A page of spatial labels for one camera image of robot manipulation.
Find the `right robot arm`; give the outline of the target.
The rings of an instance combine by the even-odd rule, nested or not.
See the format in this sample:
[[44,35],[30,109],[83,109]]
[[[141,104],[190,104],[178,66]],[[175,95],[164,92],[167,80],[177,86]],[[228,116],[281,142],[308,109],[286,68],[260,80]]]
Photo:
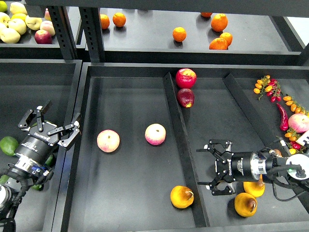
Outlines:
[[264,147],[256,152],[233,152],[229,140],[212,139],[197,149],[197,152],[208,152],[215,157],[215,178],[210,182],[199,182],[206,186],[213,196],[232,195],[234,182],[257,183],[260,177],[270,183],[273,195],[277,196],[276,187],[291,189],[301,203],[309,205],[309,156],[294,154],[289,156],[286,143],[280,137],[273,142],[286,155],[281,157],[275,150]]

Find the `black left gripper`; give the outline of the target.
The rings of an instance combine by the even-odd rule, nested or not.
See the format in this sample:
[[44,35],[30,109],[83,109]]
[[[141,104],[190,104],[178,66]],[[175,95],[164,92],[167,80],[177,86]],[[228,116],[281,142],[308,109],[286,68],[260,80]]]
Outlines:
[[[28,131],[27,136],[14,151],[19,158],[43,165],[57,146],[69,150],[80,135],[81,113],[76,113],[70,124],[58,127],[51,122],[44,122],[44,114],[52,105],[47,101],[36,109],[28,109],[20,122],[18,128]],[[29,124],[36,119],[37,125],[31,127]]]

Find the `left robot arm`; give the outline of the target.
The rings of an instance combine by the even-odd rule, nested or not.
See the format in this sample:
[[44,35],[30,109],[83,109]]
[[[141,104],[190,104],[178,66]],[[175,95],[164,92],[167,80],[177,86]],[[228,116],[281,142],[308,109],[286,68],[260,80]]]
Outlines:
[[45,184],[51,180],[54,172],[48,165],[48,158],[61,146],[69,150],[80,132],[81,114],[77,113],[71,123],[58,126],[44,120],[50,102],[36,109],[29,109],[20,120],[18,127],[27,132],[24,140],[13,150],[18,157],[16,163],[10,163],[1,169],[1,177],[7,181],[0,186],[0,230],[16,230],[15,215],[26,192],[33,186]]

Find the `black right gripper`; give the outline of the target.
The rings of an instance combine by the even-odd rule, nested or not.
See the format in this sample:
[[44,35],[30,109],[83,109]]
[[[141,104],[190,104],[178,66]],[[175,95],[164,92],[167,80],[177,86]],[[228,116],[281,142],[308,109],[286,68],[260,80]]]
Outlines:
[[234,194],[232,183],[236,181],[251,181],[252,152],[232,152],[232,142],[229,140],[209,140],[206,148],[196,152],[209,152],[215,158],[216,177],[210,181],[198,181],[198,185],[209,186],[212,195]]

